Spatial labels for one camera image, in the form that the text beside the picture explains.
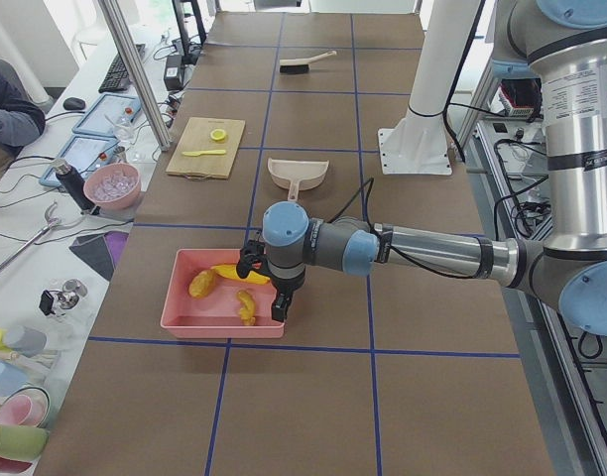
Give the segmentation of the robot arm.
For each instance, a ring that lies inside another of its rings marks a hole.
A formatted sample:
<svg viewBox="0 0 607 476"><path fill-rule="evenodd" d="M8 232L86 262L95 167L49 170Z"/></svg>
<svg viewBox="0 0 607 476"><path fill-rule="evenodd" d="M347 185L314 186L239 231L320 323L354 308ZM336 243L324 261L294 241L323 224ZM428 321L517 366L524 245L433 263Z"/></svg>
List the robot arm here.
<svg viewBox="0 0 607 476"><path fill-rule="evenodd" d="M526 203L514 190L493 206L510 217L513 236L326 222L295 202L278 202L263 217L261 259L277 292L274 320L286 319L307 266L366 276L377 263L399 263L495 281L607 336L607 1L502 1L494 54L541 82L546 176L537 187L544 196Z"/></svg>

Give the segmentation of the person forearm dark sleeve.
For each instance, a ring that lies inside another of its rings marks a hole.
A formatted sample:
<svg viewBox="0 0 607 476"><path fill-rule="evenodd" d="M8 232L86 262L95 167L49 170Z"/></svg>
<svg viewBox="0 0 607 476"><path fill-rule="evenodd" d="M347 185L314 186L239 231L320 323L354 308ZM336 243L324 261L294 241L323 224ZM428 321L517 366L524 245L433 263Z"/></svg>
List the person forearm dark sleeve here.
<svg viewBox="0 0 607 476"><path fill-rule="evenodd" d="M0 72L0 146L17 155L46 128L44 112Z"/></svg>

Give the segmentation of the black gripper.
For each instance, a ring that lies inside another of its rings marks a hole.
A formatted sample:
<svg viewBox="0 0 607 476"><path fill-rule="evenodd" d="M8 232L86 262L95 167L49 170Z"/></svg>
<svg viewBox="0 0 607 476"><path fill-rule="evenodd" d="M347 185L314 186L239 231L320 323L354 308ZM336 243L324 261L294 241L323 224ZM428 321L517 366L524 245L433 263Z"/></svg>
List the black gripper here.
<svg viewBox="0 0 607 476"><path fill-rule="evenodd" d="M305 271L282 277L271 273L271 284L276 290L276 297L271 304L271 316L275 321L286 321L294 292L304 285Z"/></svg>

